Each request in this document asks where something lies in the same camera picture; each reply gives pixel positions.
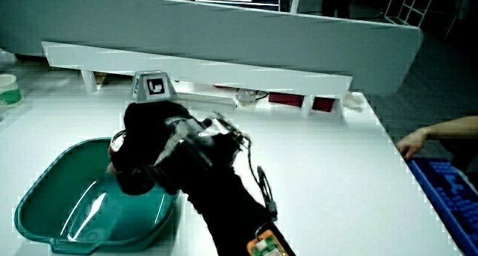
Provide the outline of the person's right hand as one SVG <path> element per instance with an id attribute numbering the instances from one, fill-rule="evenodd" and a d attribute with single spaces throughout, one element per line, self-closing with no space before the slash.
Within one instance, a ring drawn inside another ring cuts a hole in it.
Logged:
<path id="1" fill-rule="evenodd" d="M 111 162 L 122 190 L 140 195 L 155 184 L 168 193 L 247 195 L 233 163 L 245 136 L 216 113 L 203 120 L 182 104 L 167 73 L 134 76 L 125 129 L 111 141 Z"/>

